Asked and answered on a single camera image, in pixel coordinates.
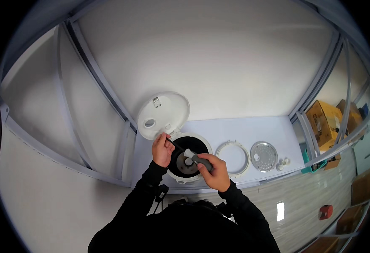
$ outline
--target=black long-sleeve shirt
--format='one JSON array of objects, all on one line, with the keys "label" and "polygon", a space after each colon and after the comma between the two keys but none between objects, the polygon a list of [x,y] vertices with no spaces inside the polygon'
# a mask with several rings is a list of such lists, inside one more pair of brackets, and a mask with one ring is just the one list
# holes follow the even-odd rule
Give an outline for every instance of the black long-sleeve shirt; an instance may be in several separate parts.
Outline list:
[{"label": "black long-sleeve shirt", "polygon": [[176,243],[178,249],[199,244],[245,245],[248,248],[242,249],[254,252],[279,252],[265,217],[233,181],[226,192],[218,194],[226,200],[237,224],[197,205],[170,205],[147,215],[165,173],[167,168],[151,162],[113,220],[93,237],[88,252],[116,251],[126,243],[133,249],[159,250],[166,242]]}]

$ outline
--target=white lid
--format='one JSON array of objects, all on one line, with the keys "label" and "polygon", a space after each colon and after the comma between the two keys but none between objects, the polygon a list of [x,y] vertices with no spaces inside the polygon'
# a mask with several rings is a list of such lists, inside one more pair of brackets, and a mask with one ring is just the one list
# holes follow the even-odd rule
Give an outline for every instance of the white lid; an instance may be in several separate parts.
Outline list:
[{"label": "white lid", "polygon": [[137,127],[149,140],[165,132],[179,132],[188,120],[191,107],[186,97],[176,92],[162,92],[152,96],[140,109]]}]

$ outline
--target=floor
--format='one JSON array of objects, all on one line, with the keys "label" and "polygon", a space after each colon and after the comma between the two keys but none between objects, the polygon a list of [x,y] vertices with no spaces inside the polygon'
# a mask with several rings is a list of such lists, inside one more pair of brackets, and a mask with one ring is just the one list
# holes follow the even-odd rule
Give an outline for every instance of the floor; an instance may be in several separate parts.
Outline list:
[{"label": "floor", "polygon": [[[356,176],[354,152],[341,154],[339,166],[314,174],[300,174],[256,187],[243,193],[262,211],[281,252],[295,252],[325,230],[351,202],[351,182]],[[171,203],[182,195],[167,195]],[[216,194],[190,194],[190,200],[207,199],[215,205]],[[283,202],[285,216],[277,221],[277,204]],[[319,220],[319,209],[333,206],[330,219]]]}]

